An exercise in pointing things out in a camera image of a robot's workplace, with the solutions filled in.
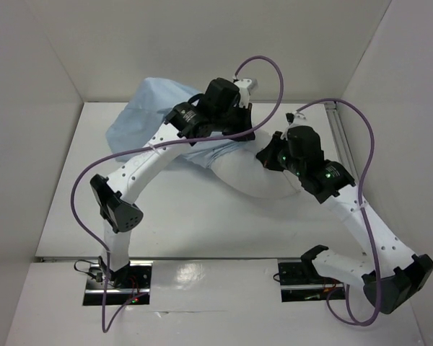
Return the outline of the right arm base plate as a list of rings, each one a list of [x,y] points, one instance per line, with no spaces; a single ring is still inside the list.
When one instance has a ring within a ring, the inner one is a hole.
[[[273,279],[280,285],[283,303],[345,299],[342,283],[309,273],[300,258],[279,259]]]

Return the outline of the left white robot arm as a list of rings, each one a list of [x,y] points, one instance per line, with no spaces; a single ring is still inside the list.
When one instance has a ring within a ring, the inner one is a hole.
[[[168,108],[164,122],[144,145],[144,152],[103,177],[96,174],[90,185],[104,220],[106,249],[100,255],[102,279],[121,287],[128,279],[128,248],[132,230],[144,217],[135,204],[143,189],[175,158],[189,152],[194,140],[211,134],[242,133],[244,141],[255,135],[252,128],[250,95],[255,79],[217,78],[203,94],[196,94]]]

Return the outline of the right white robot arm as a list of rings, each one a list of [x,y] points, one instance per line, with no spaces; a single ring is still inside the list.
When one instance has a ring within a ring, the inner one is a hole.
[[[310,126],[276,131],[256,158],[268,170],[295,175],[371,256],[359,261],[317,245],[301,256],[304,280],[315,283],[324,277],[358,288],[383,314],[393,313],[424,287],[433,271],[432,258],[415,253],[389,229],[344,166],[325,159],[320,136]]]

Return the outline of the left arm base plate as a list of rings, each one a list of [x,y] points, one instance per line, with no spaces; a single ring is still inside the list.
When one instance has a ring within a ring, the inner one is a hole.
[[[83,306],[101,306],[104,293],[105,275],[99,264],[89,260],[80,260],[89,267],[79,269],[74,263],[74,269],[86,275]],[[126,274],[121,274],[115,281],[110,281],[106,290],[106,306],[121,306],[125,302],[131,305],[148,305],[152,281],[151,261],[133,260]]]

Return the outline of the light blue pillowcase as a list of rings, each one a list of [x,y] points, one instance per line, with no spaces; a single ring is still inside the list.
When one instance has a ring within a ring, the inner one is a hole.
[[[158,131],[171,109],[189,100],[199,91],[171,79],[148,77],[108,128],[105,137],[112,153],[143,147]],[[209,168],[221,156],[243,149],[254,142],[208,141],[197,143],[182,157],[193,164]]]

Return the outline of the white pillow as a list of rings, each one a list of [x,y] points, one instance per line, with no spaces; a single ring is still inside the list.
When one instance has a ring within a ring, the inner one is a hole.
[[[281,199],[296,195],[300,185],[292,173],[271,171],[256,158],[270,140],[270,134],[260,130],[255,140],[237,143],[235,148],[218,154],[209,168],[225,184],[251,197]]]

